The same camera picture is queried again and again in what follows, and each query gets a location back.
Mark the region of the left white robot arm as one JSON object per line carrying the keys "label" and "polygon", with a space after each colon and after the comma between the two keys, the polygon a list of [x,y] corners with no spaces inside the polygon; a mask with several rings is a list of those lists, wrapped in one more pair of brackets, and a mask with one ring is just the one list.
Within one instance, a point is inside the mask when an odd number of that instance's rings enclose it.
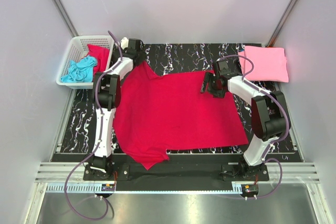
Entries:
{"label": "left white robot arm", "polygon": [[93,79],[93,101],[96,109],[96,134],[92,154],[88,159],[89,170],[99,178],[113,175],[112,123],[116,108],[121,102],[121,81],[146,58],[140,39],[123,38],[118,52],[112,56],[112,66],[98,72]]}

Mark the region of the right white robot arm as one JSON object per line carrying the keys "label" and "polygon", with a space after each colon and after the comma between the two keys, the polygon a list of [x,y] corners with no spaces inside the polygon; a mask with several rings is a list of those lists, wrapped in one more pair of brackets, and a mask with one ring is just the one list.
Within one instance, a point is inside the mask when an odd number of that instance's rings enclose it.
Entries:
{"label": "right white robot arm", "polygon": [[291,123],[284,94],[261,88],[247,80],[245,74],[231,71],[223,58],[213,63],[213,73],[205,73],[201,93],[205,92],[216,98],[232,93],[251,106],[253,138],[232,171],[223,171],[222,174],[252,179],[266,163],[266,156],[273,145],[289,134]]}

